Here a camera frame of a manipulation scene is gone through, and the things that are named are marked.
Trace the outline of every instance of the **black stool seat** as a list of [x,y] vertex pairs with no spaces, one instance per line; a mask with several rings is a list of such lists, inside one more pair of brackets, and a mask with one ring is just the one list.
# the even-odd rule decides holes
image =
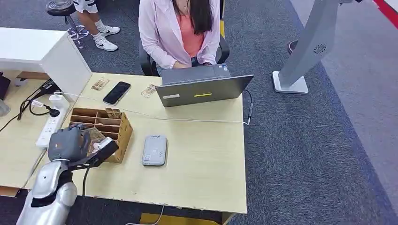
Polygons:
[[68,16],[76,9],[73,0],[52,0],[46,4],[46,11],[53,16]]

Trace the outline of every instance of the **orange shirt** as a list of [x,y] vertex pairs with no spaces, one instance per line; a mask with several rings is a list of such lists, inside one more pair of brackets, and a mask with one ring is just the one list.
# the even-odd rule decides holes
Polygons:
[[177,18],[178,24],[180,25],[181,36],[183,38],[184,49],[191,58],[196,57],[202,48],[205,36],[203,33],[195,35],[195,30],[192,27],[189,15],[180,15]]

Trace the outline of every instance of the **woman's hand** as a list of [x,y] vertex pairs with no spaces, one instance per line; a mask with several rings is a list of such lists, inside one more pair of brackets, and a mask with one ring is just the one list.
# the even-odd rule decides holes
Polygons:
[[184,65],[184,64],[182,64],[182,63],[177,61],[176,63],[174,63],[173,69],[188,68],[188,67],[189,66]]

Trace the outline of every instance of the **pink jacket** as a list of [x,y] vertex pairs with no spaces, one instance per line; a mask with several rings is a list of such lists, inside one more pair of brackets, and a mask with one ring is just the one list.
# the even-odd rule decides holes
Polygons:
[[[198,62],[201,64],[216,64],[215,55],[220,43],[220,0],[210,0],[210,3],[213,29],[205,33],[202,48],[198,52]],[[143,48],[160,67],[171,69],[176,61],[191,66],[171,0],[141,0],[138,27]]]

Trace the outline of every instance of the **laptop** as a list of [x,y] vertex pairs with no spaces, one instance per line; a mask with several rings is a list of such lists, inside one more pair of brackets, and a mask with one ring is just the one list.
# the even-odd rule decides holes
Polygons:
[[156,91],[164,107],[237,98],[253,75],[231,76],[225,64],[162,71]]

